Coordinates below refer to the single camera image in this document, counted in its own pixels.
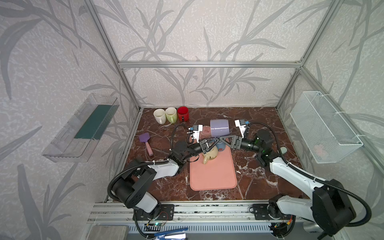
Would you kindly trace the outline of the pink mug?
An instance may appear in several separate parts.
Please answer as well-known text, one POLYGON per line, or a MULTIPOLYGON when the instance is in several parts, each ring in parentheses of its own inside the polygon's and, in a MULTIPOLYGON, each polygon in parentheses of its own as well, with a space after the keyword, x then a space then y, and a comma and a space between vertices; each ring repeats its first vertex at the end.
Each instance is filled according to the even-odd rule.
POLYGON ((212 136, 211 127, 210 126, 203 126, 203 130, 200 133, 201 139, 210 138, 211 136, 212 136))

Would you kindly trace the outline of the red mug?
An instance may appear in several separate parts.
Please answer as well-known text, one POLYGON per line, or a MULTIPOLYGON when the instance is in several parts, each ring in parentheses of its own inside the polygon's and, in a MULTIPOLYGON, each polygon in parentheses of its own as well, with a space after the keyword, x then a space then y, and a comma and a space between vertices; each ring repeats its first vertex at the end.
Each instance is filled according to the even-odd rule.
POLYGON ((189 108, 182 106, 177 109, 177 114, 180 122, 187 122, 189 120, 189 108))

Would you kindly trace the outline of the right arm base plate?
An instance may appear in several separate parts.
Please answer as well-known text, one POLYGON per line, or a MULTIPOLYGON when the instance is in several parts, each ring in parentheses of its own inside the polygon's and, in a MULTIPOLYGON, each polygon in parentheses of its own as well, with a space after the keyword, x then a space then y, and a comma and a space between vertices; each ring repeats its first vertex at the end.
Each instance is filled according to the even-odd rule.
POLYGON ((270 220, 268 204, 253 204, 250 208, 255 220, 270 220))

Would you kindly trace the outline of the white mug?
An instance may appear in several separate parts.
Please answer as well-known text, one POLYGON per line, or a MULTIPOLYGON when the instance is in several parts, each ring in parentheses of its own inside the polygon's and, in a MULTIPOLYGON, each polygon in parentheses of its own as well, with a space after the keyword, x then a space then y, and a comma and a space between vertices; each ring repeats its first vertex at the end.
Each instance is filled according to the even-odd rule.
POLYGON ((156 109, 153 113, 155 120, 158 124, 163 125, 166 123, 166 112, 164 109, 156 109))

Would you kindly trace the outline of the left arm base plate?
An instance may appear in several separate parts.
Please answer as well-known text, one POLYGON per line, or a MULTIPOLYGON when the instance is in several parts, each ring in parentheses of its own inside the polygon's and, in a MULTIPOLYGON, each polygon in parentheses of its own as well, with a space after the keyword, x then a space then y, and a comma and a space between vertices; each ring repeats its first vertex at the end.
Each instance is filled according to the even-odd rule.
POLYGON ((135 210, 136 219, 138 221, 171 221, 175 213, 175 205, 173 204, 158 204, 150 213, 142 209, 135 210))

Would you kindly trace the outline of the lavender mug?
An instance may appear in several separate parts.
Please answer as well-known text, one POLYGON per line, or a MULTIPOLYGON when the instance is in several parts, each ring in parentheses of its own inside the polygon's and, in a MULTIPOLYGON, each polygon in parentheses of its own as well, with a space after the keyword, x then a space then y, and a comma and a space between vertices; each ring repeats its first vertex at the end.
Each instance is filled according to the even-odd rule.
POLYGON ((211 136, 221 137, 230 134, 229 121, 225 119, 215 119, 210 121, 211 136))

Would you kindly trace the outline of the pink plastic tray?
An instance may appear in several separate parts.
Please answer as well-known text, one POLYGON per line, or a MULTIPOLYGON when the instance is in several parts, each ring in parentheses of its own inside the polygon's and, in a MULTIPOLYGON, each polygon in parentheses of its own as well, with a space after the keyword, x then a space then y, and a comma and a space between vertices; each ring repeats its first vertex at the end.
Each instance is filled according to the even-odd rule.
POLYGON ((194 191, 233 189, 237 185, 236 171, 230 148, 203 164, 204 156, 192 157, 190 186, 194 191))

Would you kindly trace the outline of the light green mug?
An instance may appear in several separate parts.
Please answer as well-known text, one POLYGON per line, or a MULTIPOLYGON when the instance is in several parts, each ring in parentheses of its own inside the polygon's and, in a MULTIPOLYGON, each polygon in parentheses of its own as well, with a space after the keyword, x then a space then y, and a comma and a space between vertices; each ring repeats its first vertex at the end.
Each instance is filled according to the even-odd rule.
POLYGON ((175 124, 178 120, 177 109, 170 107, 165 110, 166 118, 171 124, 175 124))

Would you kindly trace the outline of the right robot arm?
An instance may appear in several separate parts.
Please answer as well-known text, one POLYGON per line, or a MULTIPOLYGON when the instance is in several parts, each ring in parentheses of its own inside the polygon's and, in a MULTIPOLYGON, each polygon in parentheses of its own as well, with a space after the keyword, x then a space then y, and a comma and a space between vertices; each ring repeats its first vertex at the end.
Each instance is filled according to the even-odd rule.
POLYGON ((345 227, 360 227, 371 220, 372 209, 368 203, 346 190, 340 182, 318 178, 287 161, 272 129, 259 130, 252 140, 236 135, 219 139, 232 149, 255 152, 262 167, 269 167, 273 174, 308 196, 308 199, 281 196, 275 203, 281 213, 317 224, 322 230, 319 240, 332 237, 345 227))

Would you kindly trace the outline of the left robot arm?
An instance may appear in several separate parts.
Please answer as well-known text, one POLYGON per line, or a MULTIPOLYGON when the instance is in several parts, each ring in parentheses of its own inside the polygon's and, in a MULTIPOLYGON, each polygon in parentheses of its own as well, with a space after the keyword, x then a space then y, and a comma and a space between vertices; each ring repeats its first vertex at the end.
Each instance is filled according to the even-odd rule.
POLYGON ((192 144, 180 141, 162 161, 146 162, 137 158, 110 181, 108 196, 123 203, 128 209, 157 216, 160 214, 161 204, 148 192, 153 181, 178 175, 185 164, 190 162, 190 158, 208 153, 218 142, 218 138, 207 138, 192 144))

